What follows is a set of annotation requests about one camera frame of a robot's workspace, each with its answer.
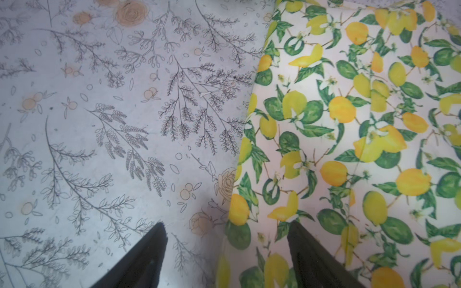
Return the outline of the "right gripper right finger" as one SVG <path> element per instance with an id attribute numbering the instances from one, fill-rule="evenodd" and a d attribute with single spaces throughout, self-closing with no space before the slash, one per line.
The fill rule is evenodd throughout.
<path id="1" fill-rule="evenodd" d="M 288 243 L 299 288 L 364 286 L 297 221 L 290 224 Z"/>

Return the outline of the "lemon print skirt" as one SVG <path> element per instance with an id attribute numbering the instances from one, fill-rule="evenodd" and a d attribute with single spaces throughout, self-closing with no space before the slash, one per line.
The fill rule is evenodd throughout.
<path id="1" fill-rule="evenodd" d="M 461 285 L 461 32 L 430 1 L 277 1 L 218 288 L 296 288 L 301 224 L 367 288 Z"/>

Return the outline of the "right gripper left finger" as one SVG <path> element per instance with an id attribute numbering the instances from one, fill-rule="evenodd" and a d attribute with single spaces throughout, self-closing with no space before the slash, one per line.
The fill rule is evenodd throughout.
<path id="1" fill-rule="evenodd" d="M 167 243 L 165 226 L 159 222 L 93 286 L 95 288 L 156 288 L 160 281 Z"/>

